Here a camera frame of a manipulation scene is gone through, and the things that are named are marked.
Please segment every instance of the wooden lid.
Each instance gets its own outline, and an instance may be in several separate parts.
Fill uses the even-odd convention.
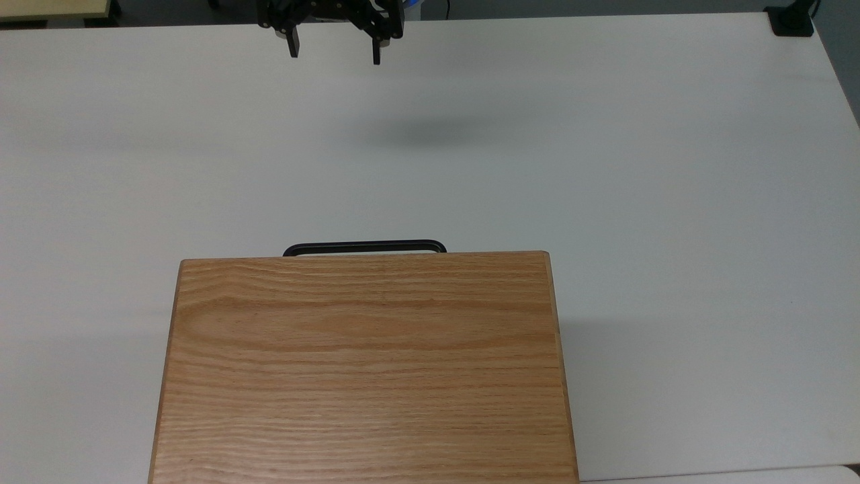
[[[183,261],[150,483],[577,481],[545,252]]]

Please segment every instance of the wooden box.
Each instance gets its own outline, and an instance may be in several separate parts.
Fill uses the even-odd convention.
[[[578,482],[549,256],[186,260],[151,484]]]

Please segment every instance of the black device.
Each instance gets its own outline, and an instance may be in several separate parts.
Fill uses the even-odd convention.
[[[815,16],[815,12],[810,16],[809,9],[813,3],[816,0],[796,0],[788,7],[766,7],[773,34],[779,37],[812,37],[815,31],[812,16]]]
[[[292,57],[298,57],[296,27],[308,18],[349,21],[364,30],[371,37],[374,65],[382,47],[403,37],[401,0],[257,0],[257,23],[286,39]]]

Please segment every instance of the table surface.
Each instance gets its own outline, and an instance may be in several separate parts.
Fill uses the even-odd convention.
[[[580,477],[860,461],[860,132],[764,14],[0,32],[0,468],[141,482],[183,258],[546,250]]]
[[[103,17],[110,0],[3,0],[0,20]]]
[[[620,479],[612,484],[860,484],[860,477],[845,467],[818,467]]]

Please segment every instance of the box handle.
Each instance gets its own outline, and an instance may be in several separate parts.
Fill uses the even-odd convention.
[[[304,254],[336,254],[338,252],[434,251],[448,252],[438,240],[366,240],[360,242],[318,242],[295,244],[284,251],[284,257]]]

